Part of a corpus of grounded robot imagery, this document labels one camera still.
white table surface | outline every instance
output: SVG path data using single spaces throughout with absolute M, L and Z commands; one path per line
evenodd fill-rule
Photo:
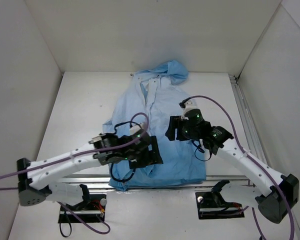
M 131 78 L 129 72 L 65 72 L 37 160 L 74 150 L 101 133 L 102 124 L 112 116 L 117 99 Z M 180 87 L 189 95 L 205 95 L 218 101 L 232 117 L 241 144 L 248 147 L 228 74 L 190 73 Z M 206 99 L 197 98 L 196 102 L 205 120 L 232 132 L 229 120 L 218 106 Z M 79 173 L 109 175 L 109 169 L 102 166 Z M 217 156 L 206 162 L 206 174 L 242 175 Z
M 127 72 L 66 72 L 44 135 L 38 160 L 75 149 L 102 131 L 118 96 L 131 79 Z M 181 86 L 191 95 L 206 95 L 220 102 L 230 113 L 239 138 L 247 142 L 236 101 L 227 74 L 191 73 Z M 214 125 L 231 129 L 226 116 L 207 100 L 197 100 L 203 117 Z M 207 162 L 208 175 L 240 175 L 218 157 Z M 108 168 L 87 169 L 87 175 L 108 174 Z M 98 235 L 82 224 L 73 224 L 69 240 L 258 240 L 251 210 L 245 218 L 199 220 L 195 191 L 139 190 L 107 193 L 105 221 L 111 232 Z M 58 216 L 60 206 L 45 201 L 29 207 L 19 206 L 9 240 L 63 240 Z M 260 225 L 268 240 L 288 239 L 289 219 L 281 224 L 269 222 L 257 211 Z M 101 223 L 92 223 L 100 231 Z

white enclosure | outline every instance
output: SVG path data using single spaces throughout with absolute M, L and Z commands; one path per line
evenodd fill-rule
M 191 72 L 182 89 L 220 101 L 245 147 L 264 161 L 263 149 L 269 165 L 300 180 L 300 0 L 280 2 L 0 0 L 0 175 L 22 157 L 43 160 L 84 144 L 101 132 L 131 73 L 178 60 Z M 197 102 L 205 119 L 231 129 L 214 105 Z M 131 194 L 108 186 L 108 167 L 61 179 L 108 191 L 112 232 L 74 225 L 72 239 L 258 239 L 250 210 L 242 219 L 198 220 L 194 187 L 248 181 L 217 157 L 206 168 L 201 185 Z M 17 182 L 7 178 L 0 187 Z M 58 209 L 51 202 L 18 207 L 16 191 L 1 191 L 0 240 L 63 239 Z M 275 225 L 257 214 L 267 239 L 288 239 L 288 217 Z M 300 240 L 300 196 L 293 214 Z

white wall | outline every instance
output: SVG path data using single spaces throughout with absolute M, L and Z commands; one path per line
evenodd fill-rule
M 270 164 L 300 180 L 300 27 L 282 6 L 239 83 Z M 300 195 L 293 210 L 300 226 Z
M 61 81 L 60 70 L 23 0 L 0 0 L 0 175 L 36 160 Z M 0 187 L 16 187 L 16 177 Z M 0 192 L 0 240 L 7 239 L 17 191 Z
M 238 75 L 280 0 L 25 0 L 62 71 Z

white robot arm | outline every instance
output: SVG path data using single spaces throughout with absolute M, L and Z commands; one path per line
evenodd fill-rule
M 180 106 L 184 109 L 183 114 L 170 117 L 169 127 L 165 134 L 167 138 L 170 141 L 175 139 L 198 141 L 203 149 L 209 150 L 211 155 L 217 155 L 232 164 L 256 186 L 240 186 L 228 180 L 222 180 L 212 188 L 212 193 L 225 202 L 258 208 L 268 220 L 280 223 L 287 214 L 287 207 L 274 187 L 274 182 L 280 187 L 285 200 L 292 208 L 299 197 L 298 179 L 292 174 L 284 176 L 248 153 L 223 127 L 211 126 L 190 100 L 180 103 Z M 152 164 L 162 164 L 157 139 L 155 136 L 149 136 L 144 126 L 131 127 L 131 136 L 118 137 L 114 133 L 100 134 L 80 148 L 47 160 L 19 159 L 18 171 L 37 168 L 18 175 L 20 204 L 32 206 L 49 200 L 63 202 L 79 209 L 90 202 L 87 186 L 58 182 L 62 177 L 84 169 L 120 161 L 129 161 L 130 169 L 133 170 Z
M 77 206 L 79 209 L 90 202 L 87 186 L 58 182 L 62 177 L 120 161 L 129 161 L 130 168 L 134 170 L 151 164 L 162 164 L 157 139 L 155 136 L 149 136 L 144 127 L 145 124 L 132 126 L 130 136 L 100 134 L 82 147 L 47 160 L 19 159 L 18 171 L 37 168 L 18 175 L 20 204 L 32 206 L 48 200 L 63 202 L 74 208 Z
M 170 141 L 198 141 L 202 149 L 209 150 L 210 155 L 219 156 L 232 164 L 256 186 L 241 186 L 230 183 L 229 180 L 222 180 L 212 188 L 212 193 L 225 202 L 258 208 L 268 220 L 280 223 L 288 213 L 284 201 L 287 201 L 290 208 L 298 202 L 299 180 L 292 174 L 284 176 L 264 164 L 240 146 L 238 140 L 223 127 L 211 126 L 210 122 L 203 119 L 201 111 L 193 105 L 190 98 L 181 102 L 180 106 L 183 108 L 183 114 L 170 117 L 166 137 Z M 274 184 L 283 192 L 285 199 Z

purple cable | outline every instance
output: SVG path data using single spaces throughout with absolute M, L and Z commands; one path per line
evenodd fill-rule
M 191 97 L 188 97 L 187 99 L 185 99 L 184 101 L 188 101 L 190 99 L 194 99 L 194 98 L 203 98 L 203 99 L 208 99 L 210 101 L 212 101 L 213 103 L 215 103 L 216 105 L 218 105 L 219 108 L 221 108 L 221 110 L 225 113 L 225 115 L 228 117 L 229 121 L 230 121 L 230 124 L 231 124 L 231 127 L 232 127 L 232 130 L 233 130 L 233 134 L 234 134 L 234 138 L 235 138 L 235 141 L 236 143 L 238 144 L 240 150 L 242 151 L 242 153 L 246 154 L 247 152 L 244 150 L 244 148 L 241 146 L 240 142 L 239 142 L 239 138 L 238 138 L 238 135 L 237 135 L 237 131 L 236 131 L 236 128 L 235 128 L 235 124 L 234 122 L 232 121 L 230 115 L 228 114 L 228 112 L 217 102 L 215 101 L 214 99 L 208 97 L 208 96 L 202 96 L 202 95 L 196 95 L 196 96 L 191 96 Z M 276 187 L 279 195 L 281 196 L 281 198 L 283 199 L 283 202 L 285 204 L 285 207 L 288 211 L 288 216 L 289 216 L 289 219 L 290 219 L 290 238 L 289 240 L 293 240 L 294 237 L 295 237 L 295 223 L 294 223 L 294 217 L 292 215 L 292 212 L 291 212 L 291 208 L 289 206 L 289 203 L 286 199 L 286 196 L 285 194 L 282 192 L 282 190 L 280 189 L 280 187 L 278 186 L 278 184 L 276 183 L 276 181 L 274 180 L 274 178 L 270 175 L 270 173 L 267 172 L 266 169 L 264 169 L 253 157 L 251 157 L 248 153 L 247 153 L 247 157 L 255 164 L 257 165 L 264 173 L 265 175 L 272 181 L 273 185 Z M 255 210 L 252 208 L 252 214 L 253 214 L 253 218 L 254 218 L 254 221 L 255 221 L 255 224 L 256 224 L 256 227 L 262 237 L 263 240 L 266 240 L 265 238 L 265 235 L 263 234 L 261 228 L 260 228 L 260 225 L 258 223 L 258 220 L 257 220 L 257 216 L 256 216 L 256 213 L 255 213 Z
M 146 119 L 145 129 L 148 129 L 149 118 L 148 118 L 148 116 L 145 113 L 139 112 L 139 113 L 135 114 L 132 117 L 132 119 L 135 118 L 136 116 L 139 116 L 139 115 L 142 115 L 142 116 L 145 117 L 145 119 Z M 92 153 L 97 153 L 97 152 L 102 153 L 102 152 L 107 152 L 107 151 L 111 151 L 111 150 L 125 148 L 125 147 L 127 147 L 127 146 L 129 146 L 131 144 L 134 144 L 137 141 L 139 141 L 139 139 L 141 139 L 145 134 L 146 134 L 146 131 L 144 131 L 143 133 L 141 133 L 139 137 L 136 137 L 132 141 L 129 141 L 129 142 L 127 142 L 125 144 L 122 144 L 122 145 L 112 146 L 112 147 L 105 147 L 105 148 L 99 148 L 99 149 L 93 149 L 93 150 L 87 150 L 87 151 L 81 151 L 81 152 L 73 154 L 73 157 L 79 157 L 79 156 L 86 155 L 86 154 L 92 154 Z M 57 160 L 57 161 L 53 161 L 53 162 L 49 162 L 49 163 L 46 163 L 46 164 L 43 164 L 43 165 L 40 165 L 40 166 L 32 167 L 30 169 L 24 169 L 24 170 L 21 170 L 21 171 L 16 171 L 16 172 L 11 172 L 11 173 L 8 173 L 8 174 L 5 174 L 5 175 L 1 175 L 0 176 L 0 180 L 1 179 L 5 179 L 5 178 L 9 178 L 9 177 L 12 177 L 12 176 L 15 176 L 15 175 L 24 174 L 24 173 L 35 171 L 35 170 L 38 170 L 38 169 L 46 168 L 46 167 L 49 167 L 49 166 L 52 166 L 52 165 L 55 165 L 55 164 L 63 163 L 63 162 L 65 162 L 67 160 L 70 160 L 70 159 L 71 158 L 68 156 L 68 157 L 62 158 L 62 159 Z
M 97 229 L 94 229 L 92 226 L 90 226 L 85 221 L 83 221 L 77 214 L 75 214 L 70 208 L 68 208 L 62 202 L 58 201 L 58 204 L 60 204 L 65 210 L 67 210 L 68 212 L 70 212 L 80 223 L 82 223 L 83 225 L 85 225 L 91 231 L 93 231 L 93 232 L 95 232 L 97 234 L 101 234 L 101 235 L 106 235 L 106 234 L 110 233 L 111 228 L 110 228 L 109 224 L 106 223 L 106 222 L 104 222 L 104 221 L 102 221 L 100 218 L 99 218 L 100 222 L 107 226 L 107 228 L 108 228 L 107 231 L 98 231 Z

